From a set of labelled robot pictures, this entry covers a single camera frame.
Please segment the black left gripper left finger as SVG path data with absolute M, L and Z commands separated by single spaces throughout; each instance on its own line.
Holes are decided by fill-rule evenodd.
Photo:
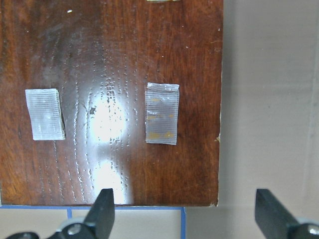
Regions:
M 71 223 L 57 231 L 55 239 L 107 239 L 115 221 L 113 189 L 103 189 L 82 222 Z

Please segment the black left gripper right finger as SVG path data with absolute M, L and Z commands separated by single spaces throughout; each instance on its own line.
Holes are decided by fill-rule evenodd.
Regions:
M 257 189 L 255 222 L 266 239 L 317 239 L 319 224 L 298 220 L 268 189 Z

